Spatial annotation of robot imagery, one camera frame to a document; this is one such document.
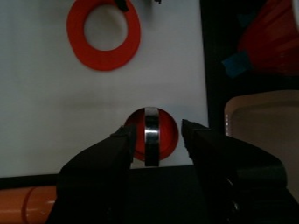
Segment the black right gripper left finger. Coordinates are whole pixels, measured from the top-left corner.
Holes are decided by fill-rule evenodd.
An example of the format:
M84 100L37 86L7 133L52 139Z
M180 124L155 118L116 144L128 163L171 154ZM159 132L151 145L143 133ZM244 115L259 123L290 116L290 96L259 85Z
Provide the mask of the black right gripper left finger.
M136 127L120 127L61 167L45 224L123 224Z

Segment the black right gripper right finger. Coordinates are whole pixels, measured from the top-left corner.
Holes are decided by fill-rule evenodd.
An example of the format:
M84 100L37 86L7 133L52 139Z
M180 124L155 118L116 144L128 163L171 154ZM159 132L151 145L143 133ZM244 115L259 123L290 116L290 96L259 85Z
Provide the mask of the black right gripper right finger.
M299 224L299 202L275 156L188 120L182 121L182 137L210 224Z

